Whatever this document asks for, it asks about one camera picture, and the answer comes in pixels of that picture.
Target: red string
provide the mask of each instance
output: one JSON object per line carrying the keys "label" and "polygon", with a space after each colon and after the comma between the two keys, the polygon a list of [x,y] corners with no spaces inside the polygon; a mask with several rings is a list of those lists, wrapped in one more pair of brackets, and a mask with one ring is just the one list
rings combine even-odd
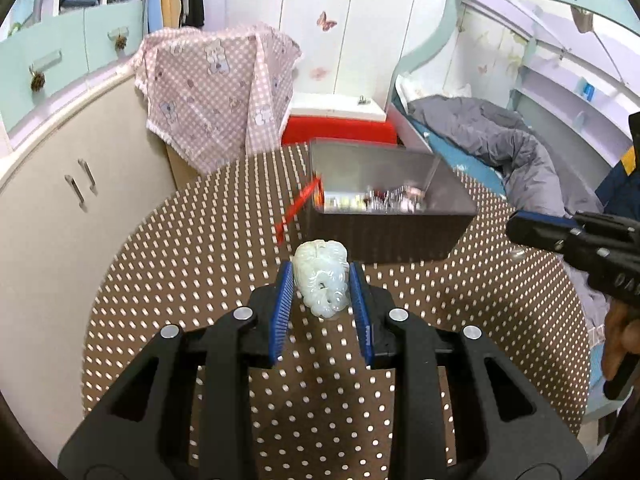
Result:
{"label": "red string", "polygon": [[290,223],[293,220],[293,217],[304,207],[306,201],[313,196],[316,187],[318,187],[320,192],[320,205],[324,205],[324,189],[322,188],[322,182],[320,181],[319,176],[315,176],[314,179],[303,188],[298,197],[294,200],[293,204],[289,206],[282,222],[276,224],[276,240],[279,244],[284,241],[284,226]]}

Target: pink plaid blanket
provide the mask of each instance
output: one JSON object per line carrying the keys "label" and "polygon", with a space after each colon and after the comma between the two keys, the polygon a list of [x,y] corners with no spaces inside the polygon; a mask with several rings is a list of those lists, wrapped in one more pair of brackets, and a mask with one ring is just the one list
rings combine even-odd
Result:
{"label": "pink plaid blanket", "polygon": [[221,32],[164,28],[130,63],[146,126],[200,173],[279,147],[300,47],[260,23]]}

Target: human hand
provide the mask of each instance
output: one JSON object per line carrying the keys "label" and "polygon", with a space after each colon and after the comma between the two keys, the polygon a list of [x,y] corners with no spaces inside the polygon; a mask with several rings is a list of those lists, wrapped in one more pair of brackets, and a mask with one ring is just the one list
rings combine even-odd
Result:
{"label": "human hand", "polygon": [[[615,377],[627,353],[640,354],[640,319],[627,323],[628,310],[625,303],[613,300],[604,321],[602,373],[607,381]],[[640,390],[640,380],[636,381],[636,388]]]}

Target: translucent white object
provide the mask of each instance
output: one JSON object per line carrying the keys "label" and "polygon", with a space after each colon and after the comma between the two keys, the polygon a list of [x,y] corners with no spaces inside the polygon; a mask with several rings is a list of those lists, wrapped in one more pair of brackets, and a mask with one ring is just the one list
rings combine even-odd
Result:
{"label": "translucent white object", "polygon": [[306,242],[291,261],[296,287],[315,316],[329,318],[349,306],[349,264],[344,245],[332,240]]}

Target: brown polka dot tablecloth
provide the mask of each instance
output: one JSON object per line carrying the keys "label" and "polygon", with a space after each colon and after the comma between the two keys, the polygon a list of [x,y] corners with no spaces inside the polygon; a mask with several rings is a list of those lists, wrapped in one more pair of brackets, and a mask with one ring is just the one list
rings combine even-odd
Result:
{"label": "brown polka dot tablecloth", "polygon": [[[305,182],[307,146],[239,160],[175,193],[128,238],[98,290],[86,334],[82,398],[91,410],[122,369],[167,323],[194,330],[246,304],[271,283],[291,240],[274,224]],[[574,288],[552,254],[520,250],[504,229],[512,208],[459,173],[478,216],[447,260],[366,266],[396,305],[444,330],[482,328],[578,433],[588,395],[589,348]],[[191,461],[197,462],[196,384]],[[447,459],[454,418],[441,374]],[[368,370],[351,309],[331,320],[294,299],[289,341],[273,370],[250,374],[261,479],[383,480],[393,424],[394,374]]]}

